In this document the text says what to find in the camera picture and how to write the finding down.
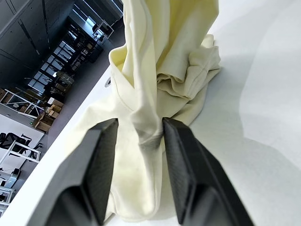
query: cream cloth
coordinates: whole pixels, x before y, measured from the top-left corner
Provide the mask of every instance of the cream cloth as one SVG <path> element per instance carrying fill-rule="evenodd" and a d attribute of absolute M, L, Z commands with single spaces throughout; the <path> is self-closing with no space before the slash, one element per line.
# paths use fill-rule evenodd
<path fill-rule="evenodd" d="M 190 124 L 218 73 L 218 48 L 205 35 L 216 0 L 124 0 L 126 43 L 111 51 L 112 94 L 91 105 L 67 139 L 71 153 L 97 123 L 119 119 L 107 216 L 152 217 L 162 185 L 162 117 Z"/>

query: floor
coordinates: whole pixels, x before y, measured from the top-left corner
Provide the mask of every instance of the floor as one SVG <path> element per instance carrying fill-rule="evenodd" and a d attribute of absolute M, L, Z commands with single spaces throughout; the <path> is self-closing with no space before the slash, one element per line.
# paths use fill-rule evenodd
<path fill-rule="evenodd" d="M 116 23 L 114 29 L 115 32 L 110 37 L 110 40 L 107 40 L 102 45 L 103 52 L 100 54 L 97 61 L 93 64 L 88 62 L 77 70 L 75 83 L 65 99 L 64 106 L 59 116 L 52 124 L 49 132 L 45 134 L 40 141 L 44 144 L 43 148 L 39 149 L 42 157 L 109 66 L 109 52 L 113 48 L 124 45 L 125 37 L 122 20 Z M 13 189 L 16 190 L 16 193 L 20 190 L 35 167 L 36 163 L 34 162 L 24 162 L 23 166 L 21 167 L 21 175 L 13 186 Z"/>

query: white tabletop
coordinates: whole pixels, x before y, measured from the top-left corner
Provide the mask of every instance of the white tabletop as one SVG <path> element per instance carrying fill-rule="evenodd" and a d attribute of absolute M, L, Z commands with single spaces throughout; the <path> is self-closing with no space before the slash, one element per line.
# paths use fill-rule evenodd
<path fill-rule="evenodd" d="M 220 0 L 211 33 L 222 71 L 191 128 L 218 158 L 258 226 L 301 224 L 301 1 Z M 87 106 L 104 97 L 108 70 L 25 182 L 0 225 L 26 225 L 56 168 L 63 137 Z M 177 225 L 176 217 L 114 226 Z"/>

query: ceiling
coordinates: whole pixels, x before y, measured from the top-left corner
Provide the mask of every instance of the ceiling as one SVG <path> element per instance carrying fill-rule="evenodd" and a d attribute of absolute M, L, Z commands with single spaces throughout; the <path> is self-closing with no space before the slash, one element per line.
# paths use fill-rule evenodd
<path fill-rule="evenodd" d="M 33 76 L 73 4 L 74 0 L 0 0 L 0 87 Z"/>

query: cream sweatshirt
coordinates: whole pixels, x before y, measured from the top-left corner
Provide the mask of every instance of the cream sweatshirt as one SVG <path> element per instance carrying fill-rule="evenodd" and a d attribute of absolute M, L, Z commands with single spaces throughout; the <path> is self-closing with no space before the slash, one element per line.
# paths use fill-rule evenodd
<path fill-rule="evenodd" d="M 190 124 L 219 71 L 207 35 L 217 0 L 123 0 L 124 46 L 109 54 L 112 94 L 91 105 L 66 140 L 66 154 L 97 123 L 119 119 L 107 217 L 151 218 L 162 185 L 162 117 Z"/>

